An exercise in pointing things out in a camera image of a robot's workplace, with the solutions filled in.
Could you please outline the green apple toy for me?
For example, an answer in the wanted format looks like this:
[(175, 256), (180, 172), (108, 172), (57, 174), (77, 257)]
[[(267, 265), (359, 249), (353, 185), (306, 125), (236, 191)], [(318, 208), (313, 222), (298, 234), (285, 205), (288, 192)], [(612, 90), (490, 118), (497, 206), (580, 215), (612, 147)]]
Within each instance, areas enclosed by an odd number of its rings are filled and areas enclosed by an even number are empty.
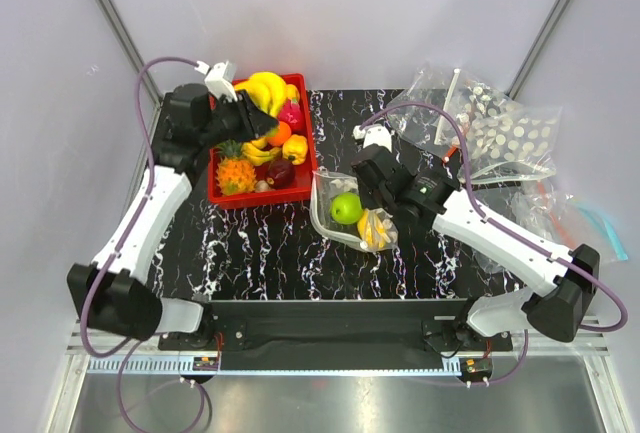
[(357, 223), (363, 215), (359, 195), (345, 192), (335, 196), (331, 201), (330, 214), (338, 224), (352, 225)]

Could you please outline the yellow banana bunch toy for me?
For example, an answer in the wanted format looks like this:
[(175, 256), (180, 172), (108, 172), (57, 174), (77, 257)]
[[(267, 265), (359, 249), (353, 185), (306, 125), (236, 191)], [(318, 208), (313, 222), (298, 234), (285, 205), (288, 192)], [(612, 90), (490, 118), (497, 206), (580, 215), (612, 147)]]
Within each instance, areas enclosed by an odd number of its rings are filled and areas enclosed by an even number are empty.
[(234, 85), (236, 92), (246, 91), (254, 104), (263, 112), (277, 117), (287, 100), (285, 80), (270, 71), (252, 74), (248, 79)]

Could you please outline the pineapple toy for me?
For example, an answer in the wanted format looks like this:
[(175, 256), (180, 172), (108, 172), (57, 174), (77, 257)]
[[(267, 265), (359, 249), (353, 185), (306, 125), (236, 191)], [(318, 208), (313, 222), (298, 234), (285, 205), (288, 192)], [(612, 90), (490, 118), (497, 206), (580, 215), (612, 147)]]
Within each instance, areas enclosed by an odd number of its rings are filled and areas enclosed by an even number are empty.
[(257, 182), (254, 165), (245, 157), (242, 144), (228, 140), (215, 147), (219, 162), (216, 182), (223, 196), (252, 193)]

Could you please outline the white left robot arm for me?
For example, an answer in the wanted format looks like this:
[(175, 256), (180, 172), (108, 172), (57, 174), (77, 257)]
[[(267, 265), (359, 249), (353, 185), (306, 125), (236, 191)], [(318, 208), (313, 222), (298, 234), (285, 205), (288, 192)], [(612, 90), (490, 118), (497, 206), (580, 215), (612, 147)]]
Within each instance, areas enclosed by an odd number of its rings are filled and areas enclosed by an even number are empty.
[(169, 93), (167, 125), (151, 146), (152, 161), (118, 228), (90, 264), (74, 264), (67, 285), (81, 331), (100, 330), (145, 341), (180, 333), (196, 349), (215, 339), (216, 325), (202, 304), (159, 298), (147, 287), (151, 261), (181, 205), (206, 172), (212, 148), (228, 140), (248, 142), (275, 128), (249, 94), (214, 99), (202, 84)]

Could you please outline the small yellow lemon toy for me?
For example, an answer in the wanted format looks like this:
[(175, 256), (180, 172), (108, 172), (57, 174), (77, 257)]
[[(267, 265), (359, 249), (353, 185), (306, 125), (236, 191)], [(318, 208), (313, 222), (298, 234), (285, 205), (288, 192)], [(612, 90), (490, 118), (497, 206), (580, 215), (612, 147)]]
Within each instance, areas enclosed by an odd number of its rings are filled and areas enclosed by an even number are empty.
[(294, 84), (286, 85), (286, 98), (295, 103), (298, 103), (300, 101), (299, 90)]

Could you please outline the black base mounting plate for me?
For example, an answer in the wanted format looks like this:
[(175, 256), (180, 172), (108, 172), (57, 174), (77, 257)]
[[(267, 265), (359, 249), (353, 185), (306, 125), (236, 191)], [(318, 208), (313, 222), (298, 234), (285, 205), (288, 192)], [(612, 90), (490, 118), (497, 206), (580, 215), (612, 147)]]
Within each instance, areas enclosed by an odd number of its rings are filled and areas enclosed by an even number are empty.
[(215, 301), (196, 333), (169, 333), (162, 351), (219, 353), (240, 375), (427, 374), (452, 353), (510, 352), (509, 334), (462, 326), (463, 300)]

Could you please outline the orange fruit toy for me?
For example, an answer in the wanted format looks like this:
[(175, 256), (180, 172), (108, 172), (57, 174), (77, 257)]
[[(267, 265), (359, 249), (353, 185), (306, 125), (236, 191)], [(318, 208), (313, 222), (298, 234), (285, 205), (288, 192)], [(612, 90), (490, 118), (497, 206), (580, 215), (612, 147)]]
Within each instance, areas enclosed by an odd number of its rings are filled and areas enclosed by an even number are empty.
[(280, 121), (279, 125), (266, 135), (266, 140), (272, 147), (281, 147), (291, 135), (291, 127), (286, 122)]

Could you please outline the clear zip bag with items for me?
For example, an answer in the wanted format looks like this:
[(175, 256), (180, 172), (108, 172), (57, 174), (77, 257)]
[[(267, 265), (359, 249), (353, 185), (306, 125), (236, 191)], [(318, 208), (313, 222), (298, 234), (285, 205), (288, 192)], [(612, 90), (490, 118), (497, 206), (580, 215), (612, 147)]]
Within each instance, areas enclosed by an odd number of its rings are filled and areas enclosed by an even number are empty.
[[(414, 76), (411, 85), (397, 95), (389, 107), (417, 102), (446, 110), (446, 100), (458, 72), (453, 67), (424, 63)], [(437, 112), (423, 107), (404, 106), (387, 115), (387, 122), (404, 141), (435, 156), (444, 157), (449, 150), (445, 140), (438, 138), (448, 122)]]

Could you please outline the yellow bell pepper toy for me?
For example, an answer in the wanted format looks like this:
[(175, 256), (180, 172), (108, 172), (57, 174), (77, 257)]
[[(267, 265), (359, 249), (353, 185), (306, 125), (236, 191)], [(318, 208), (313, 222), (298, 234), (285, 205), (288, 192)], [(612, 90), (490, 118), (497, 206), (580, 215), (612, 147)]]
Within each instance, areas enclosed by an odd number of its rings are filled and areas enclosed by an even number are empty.
[(294, 134), (282, 145), (282, 157), (290, 161), (293, 165), (302, 165), (307, 158), (309, 146), (307, 138), (302, 135)]

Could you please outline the dark purple plum toy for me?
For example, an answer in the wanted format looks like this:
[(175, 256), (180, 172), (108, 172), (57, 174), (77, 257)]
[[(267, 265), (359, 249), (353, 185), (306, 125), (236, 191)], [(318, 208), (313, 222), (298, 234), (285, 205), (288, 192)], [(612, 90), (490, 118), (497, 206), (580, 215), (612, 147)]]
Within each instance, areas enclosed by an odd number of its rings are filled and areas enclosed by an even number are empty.
[(288, 187), (295, 179), (295, 166), (287, 159), (277, 159), (270, 163), (265, 181), (275, 189)]

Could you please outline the clear zip bag blue zipper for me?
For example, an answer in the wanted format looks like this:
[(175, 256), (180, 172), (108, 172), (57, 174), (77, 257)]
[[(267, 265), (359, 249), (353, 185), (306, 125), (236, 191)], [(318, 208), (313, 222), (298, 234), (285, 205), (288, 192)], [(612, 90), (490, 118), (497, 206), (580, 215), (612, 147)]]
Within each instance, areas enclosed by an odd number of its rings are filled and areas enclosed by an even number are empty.
[(611, 222), (571, 194), (511, 186), (477, 190), (476, 199), (526, 230), (571, 249), (581, 244), (600, 254), (600, 263), (624, 262), (628, 254)]

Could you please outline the small banana bunch toy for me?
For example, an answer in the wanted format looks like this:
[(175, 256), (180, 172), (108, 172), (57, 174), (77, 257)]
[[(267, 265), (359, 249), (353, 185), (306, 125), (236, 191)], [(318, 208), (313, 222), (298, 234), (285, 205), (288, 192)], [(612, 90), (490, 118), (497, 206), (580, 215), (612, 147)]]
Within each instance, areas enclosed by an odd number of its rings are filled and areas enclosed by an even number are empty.
[(275, 146), (267, 149), (267, 146), (267, 141), (264, 143), (264, 149), (260, 149), (253, 142), (246, 142), (242, 144), (242, 153), (253, 166), (259, 167), (281, 156), (280, 147)]

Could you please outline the polka dot zip bag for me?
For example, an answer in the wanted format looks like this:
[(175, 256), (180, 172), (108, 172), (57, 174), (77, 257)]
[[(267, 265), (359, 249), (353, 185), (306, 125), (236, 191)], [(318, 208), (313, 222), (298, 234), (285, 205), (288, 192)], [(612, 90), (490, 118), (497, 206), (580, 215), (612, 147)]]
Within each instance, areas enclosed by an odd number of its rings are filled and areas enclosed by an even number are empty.
[(456, 68), (444, 111), (464, 134), (474, 185), (539, 181), (556, 174), (552, 151), (560, 107), (526, 106)]
[(318, 170), (313, 174), (310, 219), (326, 239), (364, 253), (398, 247), (398, 231), (383, 209), (361, 202), (357, 180), (349, 175)]

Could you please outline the red plastic fruit bin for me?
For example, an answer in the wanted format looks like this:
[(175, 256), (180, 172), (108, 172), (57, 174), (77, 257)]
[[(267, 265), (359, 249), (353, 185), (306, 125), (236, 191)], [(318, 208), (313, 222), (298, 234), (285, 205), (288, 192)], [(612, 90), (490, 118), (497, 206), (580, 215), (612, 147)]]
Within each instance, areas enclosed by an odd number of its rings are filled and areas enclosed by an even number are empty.
[(302, 114), (301, 135), (306, 138), (308, 152), (306, 159), (300, 165), (294, 167), (295, 177), (293, 181), (282, 188), (275, 188), (266, 192), (242, 193), (225, 196), (222, 194), (215, 175), (219, 166), (219, 155), (211, 151), (211, 164), (209, 166), (208, 199), (211, 203), (223, 209), (238, 209), (273, 205), (285, 202), (308, 200), (311, 194), (313, 172), (317, 169), (316, 150), (313, 138), (312, 118), (307, 98), (304, 76), (299, 73), (285, 74), (284, 81), (288, 85), (294, 85), (301, 95), (299, 105)]

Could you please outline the yellow mango toy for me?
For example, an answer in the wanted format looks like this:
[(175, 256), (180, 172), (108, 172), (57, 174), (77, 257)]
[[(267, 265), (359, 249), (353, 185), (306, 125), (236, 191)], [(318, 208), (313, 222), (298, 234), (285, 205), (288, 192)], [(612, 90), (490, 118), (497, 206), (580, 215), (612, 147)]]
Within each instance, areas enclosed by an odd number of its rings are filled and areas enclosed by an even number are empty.
[(365, 209), (356, 227), (360, 247), (366, 252), (375, 253), (397, 247), (397, 228), (392, 217), (383, 209)]

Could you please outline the pink dragon fruit toy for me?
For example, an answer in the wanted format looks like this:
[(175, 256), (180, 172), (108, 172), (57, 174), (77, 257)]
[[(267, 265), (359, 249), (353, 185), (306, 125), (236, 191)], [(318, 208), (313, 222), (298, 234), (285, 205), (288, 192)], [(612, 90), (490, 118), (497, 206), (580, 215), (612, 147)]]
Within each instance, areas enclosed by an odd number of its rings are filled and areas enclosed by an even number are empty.
[(286, 123), (293, 133), (305, 131), (305, 116), (297, 101), (287, 99), (280, 110), (278, 119)]

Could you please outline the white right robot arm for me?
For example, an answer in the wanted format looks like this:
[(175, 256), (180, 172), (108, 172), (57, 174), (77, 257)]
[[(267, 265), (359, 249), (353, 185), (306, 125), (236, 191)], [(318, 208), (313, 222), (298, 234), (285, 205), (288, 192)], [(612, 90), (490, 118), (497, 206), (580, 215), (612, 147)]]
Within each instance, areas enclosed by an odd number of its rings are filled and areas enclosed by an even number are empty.
[(468, 301), (453, 327), (460, 346), (476, 349), (489, 337), (528, 328), (555, 341), (574, 340), (597, 291), (594, 248), (541, 238), (472, 204), (446, 172), (415, 174), (383, 146), (365, 147), (351, 166), (364, 206), (383, 209), (398, 225), (415, 223), (459, 240), (524, 282), (518, 291)]

